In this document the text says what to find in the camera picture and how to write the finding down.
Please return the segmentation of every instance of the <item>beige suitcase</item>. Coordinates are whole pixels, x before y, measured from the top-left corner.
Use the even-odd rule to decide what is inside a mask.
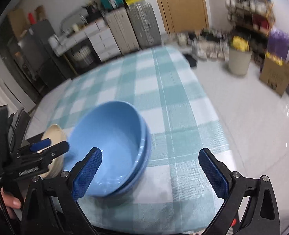
[[[114,39],[122,54],[139,49],[136,35],[125,8],[120,8],[107,13],[105,15],[105,20],[111,29]]]

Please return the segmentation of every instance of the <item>white trash bin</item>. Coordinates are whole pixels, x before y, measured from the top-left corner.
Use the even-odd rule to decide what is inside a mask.
[[[244,76],[248,72],[252,51],[242,52],[229,47],[228,67],[231,73]]]

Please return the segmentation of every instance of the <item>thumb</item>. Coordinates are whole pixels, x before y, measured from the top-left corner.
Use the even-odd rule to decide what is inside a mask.
[[[7,194],[4,192],[3,188],[1,189],[1,194],[5,203],[6,207],[20,209],[22,204],[20,203],[20,200],[15,198],[14,196]]]

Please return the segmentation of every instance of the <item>human hand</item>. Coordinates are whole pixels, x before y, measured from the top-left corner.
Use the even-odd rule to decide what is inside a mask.
[[[6,206],[9,217],[11,219],[15,219],[16,215],[12,210],[12,208],[20,209],[20,207],[22,206],[20,200],[10,194],[5,193],[3,188],[1,188],[1,195],[3,197],[4,204]]]

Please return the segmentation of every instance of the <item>beige bowl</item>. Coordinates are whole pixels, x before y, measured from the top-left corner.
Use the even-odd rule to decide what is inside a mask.
[[[45,133],[42,135],[41,140],[44,140],[47,138],[51,140],[50,146],[53,146],[62,141],[66,141],[67,135],[65,134],[65,132],[61,129],[59,125],[53,124],[45,131]],[[62,171],[63,161],[64,161],[63,155],[60,155],[57,158],[53,159],[52,163],[48,165],[49,171],[46,173],[40,174],[39,176],[43,179],[56,177]]]

